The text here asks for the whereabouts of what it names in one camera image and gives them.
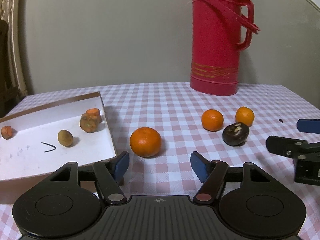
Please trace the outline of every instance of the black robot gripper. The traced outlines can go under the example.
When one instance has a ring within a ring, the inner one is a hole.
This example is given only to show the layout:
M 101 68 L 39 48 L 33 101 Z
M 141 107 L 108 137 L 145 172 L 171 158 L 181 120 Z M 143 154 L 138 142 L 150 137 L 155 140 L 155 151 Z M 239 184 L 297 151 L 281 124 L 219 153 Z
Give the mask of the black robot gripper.
M 320 186 L 320 142 L 270 136 L 266 148 L 270 153 L 293 159 L 295 182 Z
M 92 167 L 67 163 L 15 202 L 21 240 L 300 239 L 303 202 L 258 166 L 229 167 L 198 152 L 190 161 L 203 183 L 193 200 L 188 195 L 127 200 L 118 186 L 129 166 L 127 152 Z M 94 181 L 99 198 L 80 181 Z M 236 181 L 240 188 L 223 195 L 226 184 Z

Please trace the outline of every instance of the tablecloth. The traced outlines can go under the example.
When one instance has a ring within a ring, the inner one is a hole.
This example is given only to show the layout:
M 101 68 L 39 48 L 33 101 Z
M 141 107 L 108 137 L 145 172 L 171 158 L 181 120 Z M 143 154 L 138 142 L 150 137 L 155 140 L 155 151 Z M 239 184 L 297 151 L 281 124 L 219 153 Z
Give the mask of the tablecloth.
M 230 166 L 242 167 L 244 162 L 253 162 L 303 200 L 307 217 L 299 236 L 303 240 L 320 239 L 320 187 L 295 183 L 292 160 L 270 154 L 265 148 L 270 135 L 320 141 L 320 135 L 296 129 L 300 118 L 320 119 L 320 110 L 289 89 L 280 85 L 241 84 L 235 95 L 218 97 L 199 93 L 187 82 L 111 85 L 31 95 L 10 114 L 95 91 L 102 95 L 117 151 L 130 153 L 130 166 L 122 187 L 127 197 L 131 194 L 193 197 L 201 186 L 189 162 L 193 151 Z M 205 110 L 220 111 L 226 126 L 234 123 L 236 110 L 241 106 L 255 113 L 245 145 L 230 147 L 222 141 L 222 130 L 203 129 L 201 115 Z M 143 159 L 130 150 L 130 135 L 142 126 L 153 127 L 163 138 L 161 152 L 155 158 Z M 236 187 L 239 185 L 227 185 L 226 191 Z M 20 237 L 11 211 L 12 205 L 0 205 L 0 240 Z

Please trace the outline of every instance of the crosshair logo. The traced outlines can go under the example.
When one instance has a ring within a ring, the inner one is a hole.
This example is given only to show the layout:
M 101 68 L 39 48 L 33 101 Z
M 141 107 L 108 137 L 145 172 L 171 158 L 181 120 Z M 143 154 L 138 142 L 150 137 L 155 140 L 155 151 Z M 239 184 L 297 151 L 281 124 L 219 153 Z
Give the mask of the crosshair logo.
M 157 201 L 158 203 L 162 203 L 165 200 L 163 198 L 157 198 L 155 201 Z

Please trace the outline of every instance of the thermos handle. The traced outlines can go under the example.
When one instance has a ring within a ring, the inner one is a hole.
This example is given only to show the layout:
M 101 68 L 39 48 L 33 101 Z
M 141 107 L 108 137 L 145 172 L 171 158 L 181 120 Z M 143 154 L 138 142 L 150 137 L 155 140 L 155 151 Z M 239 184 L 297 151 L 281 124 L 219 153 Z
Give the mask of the thermos handle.
M 254 5 L 251 2 L 251 0 L 238 0 L 237 2 L 238 5 L 240 6 L 246 6 L 248 8 L 248 17 L 244 16 L 243 14 L 241 15 L 241 18 L 244 19 L 246 22 L 253 24 L 253 19 L 254 19 Z M 238 43 L 238 51 L 244 50 L 250 46 L 251 43 L 251 38 L 252 38 L 252 31 L 247 28 L 247 32 L 245 34 L 245 39 L 242 43 Z
M 258 34 L 260 31 L 259 27 L 253 23 L 254 17 L 254 6 L 250 0 L 237 0 L 237 4 L 239 6 L 247 6 L 248 8 L 248 17 L 244 16 L 243 14 L 240 16 L 236 14 L 233 10 L 229 7 L 225 6 L 224 4 L 220 3 L 218 0 L 203 0 L 209 3 L 210 5 L 214 6 L 220 11 L 225 13 L 225 16 L 230 20 L 237 20 L 243 27 L 247 28 L 247 33 L 245 35 L 244 42 L 238 43 L 238 51 L 244 50 L 249 47 L 252 38 L 252 32 Z

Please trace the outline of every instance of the circular cover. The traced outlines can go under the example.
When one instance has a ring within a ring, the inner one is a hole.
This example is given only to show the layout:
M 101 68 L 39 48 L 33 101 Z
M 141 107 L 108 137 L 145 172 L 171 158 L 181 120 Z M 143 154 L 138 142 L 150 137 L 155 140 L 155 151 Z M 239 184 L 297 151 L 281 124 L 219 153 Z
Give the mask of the circular cover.
M 302 200 L 293 193 L 241 188 L 222 197 L 219 212 L 233 230 L 255 238 L 290 236 L 300 229 L 306 217 Z
M 43 238 L 61 238 L 79 233 L 100 215 L 100 201 L 91 192 L 70 187 L 30 190 L 14 204 L 18 228 Z

